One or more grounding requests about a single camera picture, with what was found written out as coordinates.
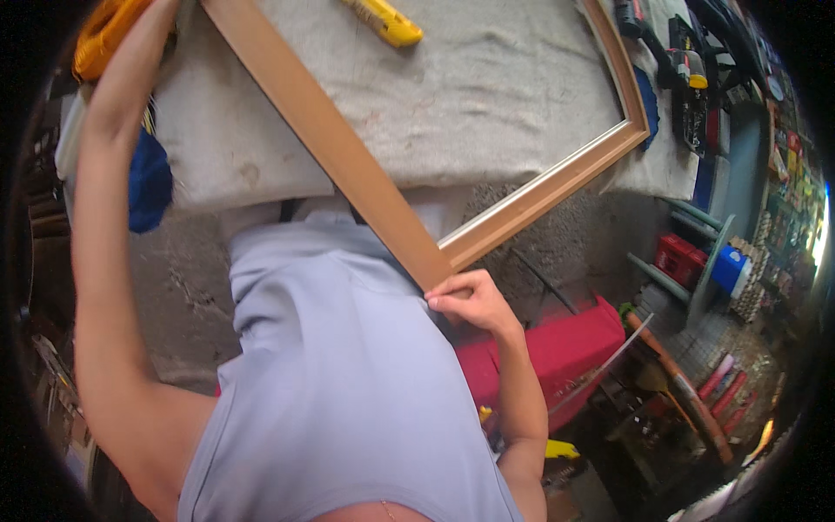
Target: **man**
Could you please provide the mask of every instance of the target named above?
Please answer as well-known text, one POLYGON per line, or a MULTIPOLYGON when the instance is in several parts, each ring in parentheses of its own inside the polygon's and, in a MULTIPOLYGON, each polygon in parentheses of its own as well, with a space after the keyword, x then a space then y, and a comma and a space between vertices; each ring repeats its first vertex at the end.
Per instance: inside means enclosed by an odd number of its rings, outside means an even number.
POLYGON ((547 413, 508 304, 486 271, 420 295, 346 210, 235 233, 242 355, 217 399, 159 382, 132 295, 128 169, 178 6, 155 0, 132 27, 81 138, 76 377, 101 448, 161 520, 545 520, 547 413), (438 312, 498 342, 498 465, 438 312))

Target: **light blue t-shirt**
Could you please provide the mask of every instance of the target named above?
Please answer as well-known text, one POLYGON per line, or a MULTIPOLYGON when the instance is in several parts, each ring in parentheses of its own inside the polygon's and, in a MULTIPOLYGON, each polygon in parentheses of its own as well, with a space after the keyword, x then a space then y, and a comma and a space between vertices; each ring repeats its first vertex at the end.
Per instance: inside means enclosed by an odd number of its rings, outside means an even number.
POLYGON ((243 353, 178 520, 309 520, 381 499, 437 522, 522 522, 452 346, 366 226, 259 226, 230 245, 243 353))

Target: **frame molding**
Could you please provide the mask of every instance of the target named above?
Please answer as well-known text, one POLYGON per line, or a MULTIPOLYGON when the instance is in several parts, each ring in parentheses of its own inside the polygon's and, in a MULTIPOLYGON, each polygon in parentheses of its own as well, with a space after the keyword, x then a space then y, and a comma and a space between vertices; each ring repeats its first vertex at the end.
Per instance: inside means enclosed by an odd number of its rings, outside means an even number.
POLYGON ((454 271, 530 225, 650 135, 635 71, 610 15, 600 0, 579 0, 578 6, 609 65, 625 119, 440 240, 454 271))
POLYGON ((253 0, 201 0, 299 140, 424 290, 469 266, 650 135, 632 63, 600 0, 578 0, 609 65, 625 120, 459 227, 437 245, 304 64, 253 0))

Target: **workbench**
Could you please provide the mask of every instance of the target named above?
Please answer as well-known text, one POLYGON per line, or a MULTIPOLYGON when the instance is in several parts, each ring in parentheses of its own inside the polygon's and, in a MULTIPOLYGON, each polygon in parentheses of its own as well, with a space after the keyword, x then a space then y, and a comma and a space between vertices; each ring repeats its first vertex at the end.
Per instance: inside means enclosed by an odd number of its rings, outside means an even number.
MULTIPOLYGON (((258 4, 403 189, 522 183, 622 119, 572 0, 397 0, 424 31, 405 49, 384 43, 335 0, 258 4)), ((674 13, 689 19, 683 0, 646 9, 662 44, 674 13)), ((154 90, 174 213, 334 194, 202 8, 186 3, 178 27, 154 90)), ((655 87, 649 51, 626 44, 655 87)), ((690 199, 697 158, 671 133, 669 92, 655 93, 655 141, 605 172, 598 187, 690 199)))

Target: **workshop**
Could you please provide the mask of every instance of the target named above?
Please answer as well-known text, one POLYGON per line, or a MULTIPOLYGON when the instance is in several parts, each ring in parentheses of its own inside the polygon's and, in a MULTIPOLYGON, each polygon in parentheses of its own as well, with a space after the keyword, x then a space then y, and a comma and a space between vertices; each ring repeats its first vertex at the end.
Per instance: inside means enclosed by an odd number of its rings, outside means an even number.
POLYGON ((89 4, 4 284, 100 519, 746 519, 832 282, 749 2, 89 4))

